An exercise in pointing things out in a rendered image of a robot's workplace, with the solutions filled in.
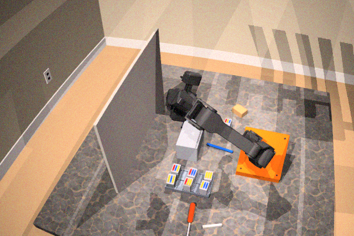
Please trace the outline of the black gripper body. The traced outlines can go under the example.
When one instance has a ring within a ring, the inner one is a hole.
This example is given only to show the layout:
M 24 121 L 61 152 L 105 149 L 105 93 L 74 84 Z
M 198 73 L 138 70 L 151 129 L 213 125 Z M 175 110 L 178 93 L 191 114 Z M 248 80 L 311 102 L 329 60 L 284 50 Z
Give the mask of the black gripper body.
M 202 76 L 200 73 L 192 72 L 192 71 L 185 71 L 183 75 L 183 83 L 186 83 L 184 90 L 187 91 L 187 94 L 191 97 L 197 99 L 197 94 L 192 93 L 191 89 L 192 86 L 199 86 Z M 174 121 L 185 122 L 186 119 L 184 118 L 187 113 L 180 111 L 179 109 L 175 109 L 174 112 L 170 113 L 170 118 Z

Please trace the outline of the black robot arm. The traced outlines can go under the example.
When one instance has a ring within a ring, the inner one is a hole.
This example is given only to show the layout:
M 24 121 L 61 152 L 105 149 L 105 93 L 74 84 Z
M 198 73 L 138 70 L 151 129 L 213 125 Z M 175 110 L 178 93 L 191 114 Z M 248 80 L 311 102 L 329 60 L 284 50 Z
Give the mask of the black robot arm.
M 252 130 L 246 130 L 241 135 L 228 124 L 225 124 L 214 108 L 199 98 L 191 97 L 186 90 L 180 90 L 179 88 L 169 89 L 165 105 L 170 112 L 174 112 L 177 108 L 187 113 L 184 118 L 199 131 L 217 133 L 234 144 L 245 152 L 254 166 L 260 169 L 265 169 L 276 154 L 275 149 L 262 141 L 263 138 L 257 133 Z M 191 119 L 194 119 L 196 123 Z

